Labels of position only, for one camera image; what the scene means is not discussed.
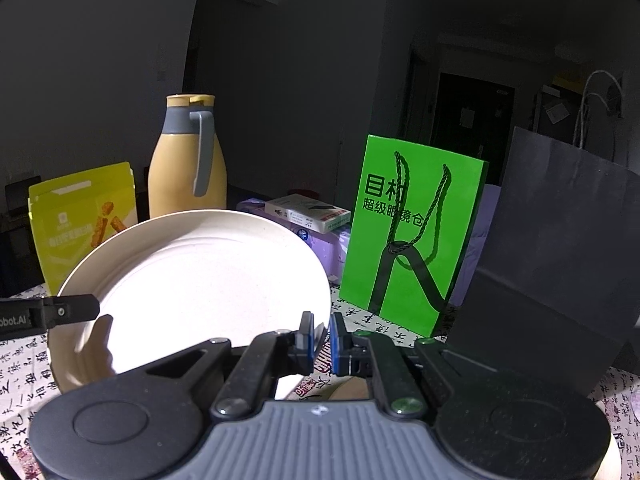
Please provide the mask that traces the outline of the yellow-green snack box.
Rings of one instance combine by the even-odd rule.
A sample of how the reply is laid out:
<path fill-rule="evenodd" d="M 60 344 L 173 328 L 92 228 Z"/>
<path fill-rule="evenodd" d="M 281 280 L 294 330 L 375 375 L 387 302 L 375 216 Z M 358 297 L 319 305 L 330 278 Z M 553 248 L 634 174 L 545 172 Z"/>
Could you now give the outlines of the yellow-green snack box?
<path fill-rule="evenodd" d="M 28 189 L 28 216 L 50 294 L 86 255 L 138 222 L 128 162 L 66 174 Z"/>

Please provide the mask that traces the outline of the calligraphy print tablecloth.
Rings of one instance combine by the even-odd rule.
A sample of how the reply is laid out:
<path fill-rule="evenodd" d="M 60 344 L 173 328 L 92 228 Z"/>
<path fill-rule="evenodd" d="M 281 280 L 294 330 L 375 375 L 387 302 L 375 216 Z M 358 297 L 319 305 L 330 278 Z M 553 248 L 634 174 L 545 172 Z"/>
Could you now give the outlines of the calligraphy print tablecloth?
<path fill-rule="evenodd" d="M 331 287 L 332 309 L 343 313 L 350 330 L 372 328 L 390 335 L 395 344 L 411 347 L 418 335 L 338 298 Z M 36 411 L 58 394 L 50 370 L 47 337 L 14 339 L 1 344 L 1 452 L 23 479 L 42 474 L 30 456 L 28 427 Z M 639 477 L 639 377 L 611 367 L 590 394 L 610 423 L 618 447 L 620 479 Z"/>

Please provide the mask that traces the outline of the cream white plate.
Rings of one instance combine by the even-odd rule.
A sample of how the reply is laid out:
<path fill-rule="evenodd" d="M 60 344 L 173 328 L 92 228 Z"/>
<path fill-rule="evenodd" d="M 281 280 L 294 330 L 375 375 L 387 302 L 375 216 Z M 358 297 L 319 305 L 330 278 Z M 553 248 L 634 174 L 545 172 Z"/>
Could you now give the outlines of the cream white plate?
<path fill-rule="evenodd" d="M 330 284 L 317 256 L 276 222 L 231 210 L 166 214 L 111 237 L 60 289 L 91 294 L 96 320 L 50 330 L 50 369 L 67 392 L 212 338 L 235 347 L 297 330 L 306 311 L 326 326 Z"/>

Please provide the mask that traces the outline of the purple tissue pack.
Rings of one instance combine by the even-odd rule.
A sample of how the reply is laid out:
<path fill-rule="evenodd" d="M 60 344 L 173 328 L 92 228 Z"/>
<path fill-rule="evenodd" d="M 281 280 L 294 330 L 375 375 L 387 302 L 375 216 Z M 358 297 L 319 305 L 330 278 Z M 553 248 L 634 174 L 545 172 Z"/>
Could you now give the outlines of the purple tissue pack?
<path fill-rule="evenodd" d="M 242 202 L 236 205 L 236 210 L 254 214 L 255 216 L 266 218 L 279 223 L 281 226 L 285 226 L 311 248 L 320 260 L 329 281 L 332 284 L 341 284 L 350 237 L 349 224 L 341 226 L 332 232 L 321 234 L 311 229 L 298 226 L 286 219 L 267 214 L 265 212 L 265 202 L 258 200 L 258 198 L 242 200 Z"/>

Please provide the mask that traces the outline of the black paper bag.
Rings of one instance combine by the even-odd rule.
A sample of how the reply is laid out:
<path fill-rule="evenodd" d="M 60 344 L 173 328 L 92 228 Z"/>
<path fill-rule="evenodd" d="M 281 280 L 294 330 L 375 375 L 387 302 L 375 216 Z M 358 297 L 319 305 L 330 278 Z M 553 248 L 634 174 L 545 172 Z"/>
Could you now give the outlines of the black paper bag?
<path fill-rule="evenodd" d="M 515 128 L 448 344 L 586 396 L 638 317 L 638 174 Z"/>

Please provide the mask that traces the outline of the green paper bag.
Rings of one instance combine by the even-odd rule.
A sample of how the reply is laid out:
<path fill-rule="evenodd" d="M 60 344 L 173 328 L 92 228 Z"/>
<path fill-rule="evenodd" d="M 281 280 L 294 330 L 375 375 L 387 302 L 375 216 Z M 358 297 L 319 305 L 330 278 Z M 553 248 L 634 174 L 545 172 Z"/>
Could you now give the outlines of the green paper bag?
<path fill-rule="evenodd" d="M 486 171 L 481 159 L 369 136 L 341 300 L 431 335 L 454 290 Z"/>

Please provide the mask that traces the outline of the small white box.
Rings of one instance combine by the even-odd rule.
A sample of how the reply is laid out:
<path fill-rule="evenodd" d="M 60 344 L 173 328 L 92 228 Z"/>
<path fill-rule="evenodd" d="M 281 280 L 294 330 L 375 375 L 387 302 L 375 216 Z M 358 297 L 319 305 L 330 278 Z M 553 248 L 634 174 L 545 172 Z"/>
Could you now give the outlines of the small white box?
<path fill-rule="evenodd" d="M 326 234 L 349 224 L 350 210 L 292 194 L 265 203 L 265 212 L 296 226 Z"/>

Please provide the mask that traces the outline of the yellow thermos jug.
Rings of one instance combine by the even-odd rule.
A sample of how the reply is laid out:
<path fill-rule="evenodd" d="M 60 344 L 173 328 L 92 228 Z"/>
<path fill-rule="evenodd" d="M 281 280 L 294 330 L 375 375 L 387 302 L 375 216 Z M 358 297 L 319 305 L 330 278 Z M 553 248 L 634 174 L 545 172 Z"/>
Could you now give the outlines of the yellow thermos jug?
<path fill-rule="evenodd" d="M 166 98 L 148 177 L 152 218 L 227 207 L 226 163 L 216 133 L 214 104 L 210 94 Z"/>

